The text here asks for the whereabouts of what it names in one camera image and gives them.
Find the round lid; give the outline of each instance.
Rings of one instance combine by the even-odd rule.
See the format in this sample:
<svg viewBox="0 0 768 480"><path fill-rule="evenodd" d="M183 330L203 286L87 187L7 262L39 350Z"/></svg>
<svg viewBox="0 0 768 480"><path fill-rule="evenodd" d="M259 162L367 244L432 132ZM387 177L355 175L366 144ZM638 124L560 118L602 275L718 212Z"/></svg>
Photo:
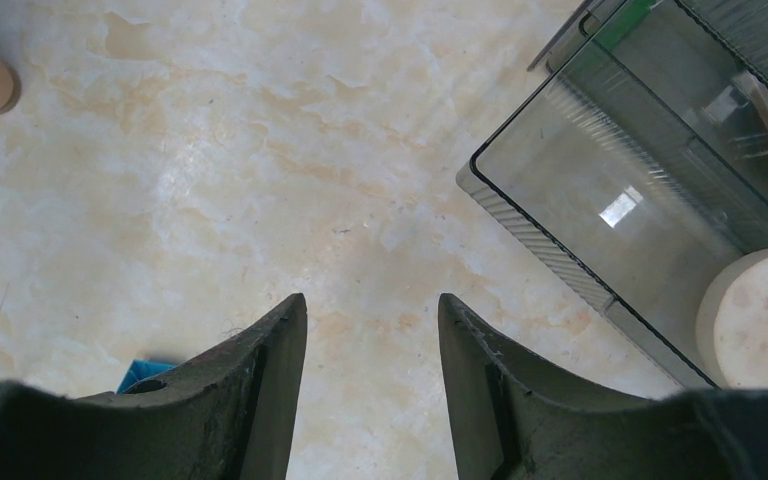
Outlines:
<svg viewBox="0 0 768 480"><path fill-rule="evenodd" d="M729 385L768 388L768 258L740 274L723 295L714 352Z"/></svg>

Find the blue object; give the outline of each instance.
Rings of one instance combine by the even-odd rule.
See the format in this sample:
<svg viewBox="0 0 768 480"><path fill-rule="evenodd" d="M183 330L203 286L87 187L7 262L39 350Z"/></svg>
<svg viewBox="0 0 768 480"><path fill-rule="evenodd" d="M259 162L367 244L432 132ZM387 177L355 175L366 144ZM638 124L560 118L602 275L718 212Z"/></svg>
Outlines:
<svg viewBox="0 0 768 480"><path fill-rule="evenodd" d="M146 360L134 360L131 362L131 366L128 367L128 371L125 372L125 378L122 379L122 383L119 384L116 393L122 393L130 388L131 385L141 380L145 380L146 378L153 377L158 373L163 373L171 368L175 368L175 365L149 362Z"/></svg>

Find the white round container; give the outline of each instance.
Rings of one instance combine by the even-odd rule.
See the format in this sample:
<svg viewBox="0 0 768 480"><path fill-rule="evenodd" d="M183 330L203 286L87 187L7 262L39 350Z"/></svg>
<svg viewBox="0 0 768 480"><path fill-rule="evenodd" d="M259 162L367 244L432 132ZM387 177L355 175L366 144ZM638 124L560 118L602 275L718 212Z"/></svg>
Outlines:
<svg viewBox="0 0 768 480"><path fill-rule="evenodd" d="M768 249L726 267L699 308L696 341L722 386L768 388Z"/></svg>

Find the marble floor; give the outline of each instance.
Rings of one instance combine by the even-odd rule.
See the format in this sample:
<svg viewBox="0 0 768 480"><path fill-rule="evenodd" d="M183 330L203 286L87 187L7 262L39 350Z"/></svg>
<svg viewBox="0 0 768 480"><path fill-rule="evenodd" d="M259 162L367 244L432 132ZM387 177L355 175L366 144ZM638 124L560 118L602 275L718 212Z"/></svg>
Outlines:
<svg viewBox="0 0 768 480"><path fill-rule="evenodd" d="M2 0L0 379L81 396L292 292L290 478L453 478L436 302L676 386L455 185L578 0Z"/></svg>

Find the clear plastic bin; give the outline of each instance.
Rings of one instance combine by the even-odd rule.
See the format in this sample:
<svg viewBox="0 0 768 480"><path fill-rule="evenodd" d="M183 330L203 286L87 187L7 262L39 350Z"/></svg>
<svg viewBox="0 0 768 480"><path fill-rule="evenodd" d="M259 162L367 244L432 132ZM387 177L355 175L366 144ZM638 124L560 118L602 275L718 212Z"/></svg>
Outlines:
<svg viewBox="0 0 768 480"><path fill-rule="evenodd" d="M458 183L678 382L716 386L697 309L768 248L768 131L743 67L672 2L603 2L569 26Z"/></svg>

